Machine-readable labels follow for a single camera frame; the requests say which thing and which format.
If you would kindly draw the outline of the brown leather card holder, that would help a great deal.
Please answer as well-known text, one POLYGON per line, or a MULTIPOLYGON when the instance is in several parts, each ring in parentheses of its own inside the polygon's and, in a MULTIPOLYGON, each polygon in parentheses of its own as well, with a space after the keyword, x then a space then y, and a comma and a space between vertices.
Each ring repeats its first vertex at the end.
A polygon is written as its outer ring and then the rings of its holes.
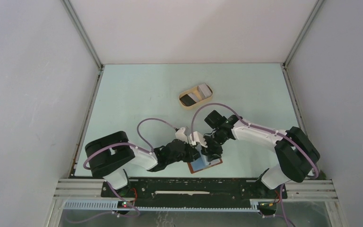
POLYGON ((221 158, 215 159, 211 162, 207 162, 207 161, 205 161, 205 159, 203 157, 201 157, 201 158, 199 158, 193 162, 187 163, 187 164, 188 164, 190 173, 195 174, 197 172, 220 165, 222 163, 223 163, 223 160, 221 158))

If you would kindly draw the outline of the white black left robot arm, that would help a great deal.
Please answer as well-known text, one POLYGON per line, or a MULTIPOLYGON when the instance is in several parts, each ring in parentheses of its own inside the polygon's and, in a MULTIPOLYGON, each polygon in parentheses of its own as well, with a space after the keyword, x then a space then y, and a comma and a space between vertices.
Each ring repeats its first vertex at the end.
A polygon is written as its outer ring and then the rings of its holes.
POLYGON ((83 163, 93 177, 103 178, 119 197, 130 192, 126 165, 139 166, 149 172, 159 172, 176 163, 190 163, 200 158, 199 151, 188 140, 175 138, 165 146, 146 150, 130 143, 126 132, 118 131, 85 146, 87 159, 83 163))

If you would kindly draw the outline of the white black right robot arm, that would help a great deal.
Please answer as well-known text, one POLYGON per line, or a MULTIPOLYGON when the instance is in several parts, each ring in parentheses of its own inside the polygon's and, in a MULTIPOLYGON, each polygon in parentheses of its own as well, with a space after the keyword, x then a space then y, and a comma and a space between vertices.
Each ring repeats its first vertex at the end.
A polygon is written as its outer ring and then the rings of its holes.
POLYGON ((228 140, 252 142, 276 154, 278 164, 265 170, 256 184, 256 192, 263 198, 272 195, 281 184, 303 182, 320 159, 320 153, 298 127, 293 126, 287 131, 274 130, 248 122, 235 114, 226 118, 215 110, 204 121, 213 129, 210 135, 204 136, 206 156, 220 157, 222 145, 228 140))

